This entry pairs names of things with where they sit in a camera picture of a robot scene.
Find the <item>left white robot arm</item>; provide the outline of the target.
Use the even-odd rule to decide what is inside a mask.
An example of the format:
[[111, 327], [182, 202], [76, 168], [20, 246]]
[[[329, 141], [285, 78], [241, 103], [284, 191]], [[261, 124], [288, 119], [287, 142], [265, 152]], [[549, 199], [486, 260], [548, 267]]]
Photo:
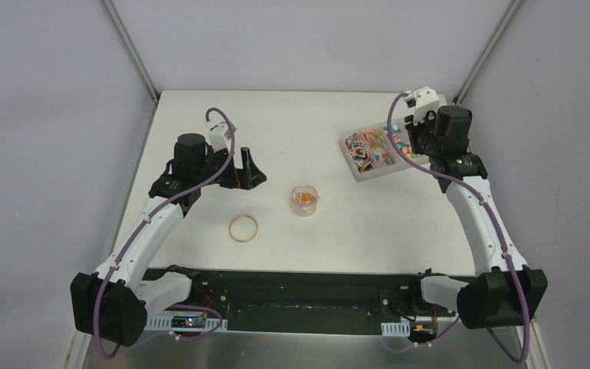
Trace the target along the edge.
[[208, 185], [249, 191], [267, 181], [248, 147], [239, 149], [227, 134], [182, 134], [174, 153], [148, 192], [141, 213], [112, 253], [90, 274], [70, 285], [75, 328], [124, 347], [136, 343], [149, 318], [179, 304], [186, 311], [202, 305], [204, 291], [192, 283], [195, 271], [171, 266], [155, 281], [143, 277], [167, 236], [186, 218]]

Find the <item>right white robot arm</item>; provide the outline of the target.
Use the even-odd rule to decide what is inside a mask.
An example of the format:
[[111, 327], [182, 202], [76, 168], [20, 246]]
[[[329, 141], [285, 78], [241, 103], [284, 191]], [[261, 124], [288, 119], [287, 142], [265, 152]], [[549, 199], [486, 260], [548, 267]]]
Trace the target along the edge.
[[476, 276], [469, 283], [426, 271], [406, 292], [406, 307], [423, 315], [435, 305], [459, 314], [468, 329], [522, 326], [548, 287], [531, 269], [503, 225], [482, 159], [469, 151], [472, 112], [454, 105], [415, 108], [405, 117], [413, 152], [428, 157], [441, 192], [457, 213]]

